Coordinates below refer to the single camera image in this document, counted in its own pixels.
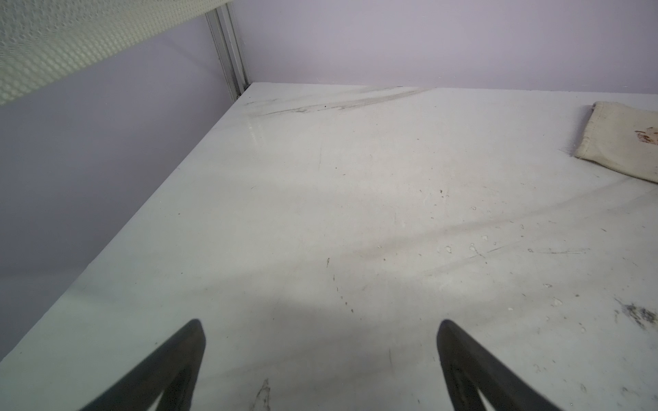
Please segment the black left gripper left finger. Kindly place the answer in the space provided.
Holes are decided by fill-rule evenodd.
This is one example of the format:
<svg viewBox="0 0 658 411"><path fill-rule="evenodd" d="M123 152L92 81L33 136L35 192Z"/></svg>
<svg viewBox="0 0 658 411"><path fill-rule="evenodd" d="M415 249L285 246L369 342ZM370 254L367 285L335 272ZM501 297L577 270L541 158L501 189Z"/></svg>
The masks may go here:
<svg viewBox="0 0 658 411"><path fill-rule="evenodd" d="M85 410L189 410L206 347L202 322L190 320Z"/></svg>

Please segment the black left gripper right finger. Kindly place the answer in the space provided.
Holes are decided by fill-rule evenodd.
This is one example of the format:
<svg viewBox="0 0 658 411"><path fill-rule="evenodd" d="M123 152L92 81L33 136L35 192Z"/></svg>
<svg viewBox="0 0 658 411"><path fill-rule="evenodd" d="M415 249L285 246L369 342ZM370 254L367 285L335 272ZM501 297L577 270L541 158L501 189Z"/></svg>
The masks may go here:
<svg viewBox="0 0 658 411"><path fill-rule="evenodd" d="M556 410L558 407L452 320L443 320L436 336L440 365L452 406L484 410Z"/></svg>

